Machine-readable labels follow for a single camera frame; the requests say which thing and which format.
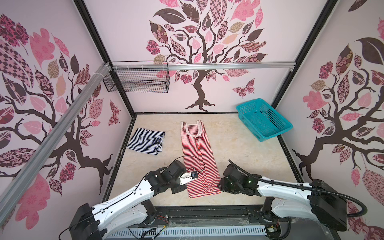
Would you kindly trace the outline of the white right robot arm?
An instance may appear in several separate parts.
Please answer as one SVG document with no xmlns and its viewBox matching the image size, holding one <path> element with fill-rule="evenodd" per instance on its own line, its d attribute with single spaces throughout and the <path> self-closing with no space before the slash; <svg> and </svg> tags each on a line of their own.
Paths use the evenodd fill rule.
<svg viewBox="0 0 384 240">
<path fill-rule="evenodd" d="M 347 230 L 347 201 L 321 180 L 303 184 L 280 182 L 248 174 L 230 164 L 218 188 L 233 195 L 264 197 L 260 214 L 268 222 L 288 217 L 304 218 L 339 232 Z"/>
</svg>

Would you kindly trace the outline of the red white striped tank top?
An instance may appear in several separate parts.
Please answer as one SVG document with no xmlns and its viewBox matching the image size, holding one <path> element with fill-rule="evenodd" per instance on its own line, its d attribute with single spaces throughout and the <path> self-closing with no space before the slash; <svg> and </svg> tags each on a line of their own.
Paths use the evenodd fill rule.
<svg viewBox="0 0 384 240">
<path fill-rule="evenodd" d="M 189 197 L 220 194 L 218 184 L 221 178 L 204 123 L 182 122 L 181 141 L 185 167 L 198 172 L 198 178 L 187 183 Z"/>
</svg>

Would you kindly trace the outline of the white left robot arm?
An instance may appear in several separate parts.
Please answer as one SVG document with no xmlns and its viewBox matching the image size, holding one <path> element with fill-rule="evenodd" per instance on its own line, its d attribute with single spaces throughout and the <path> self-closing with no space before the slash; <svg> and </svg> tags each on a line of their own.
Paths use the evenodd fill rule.
<svg viewBox="0 0 384 240">
<path fill-rule="evenodd" d="M 131 189 L 104 203 L 80 206 L 69 226 L 73 240 L 104 240 L 108 236 L 135 224 L 150 224 L 157 214 L 150 199 L 167 189 L 184 191 L 193 180 L 184 164 L 178 160 L 169 166 L 150 171 Z"/>
</svg>

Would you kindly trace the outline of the blue white striped tank top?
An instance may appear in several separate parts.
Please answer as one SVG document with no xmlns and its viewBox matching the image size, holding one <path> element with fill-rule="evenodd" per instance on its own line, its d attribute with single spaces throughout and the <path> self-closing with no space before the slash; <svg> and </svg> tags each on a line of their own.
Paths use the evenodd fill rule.
<svg viewBox="0 0 384 240">
<path fill-rule="evenodd" d="M 165 132 L 137 128 L 128 142 L 127 149 L 157 156 L 163 151 Z"/>
</svg>

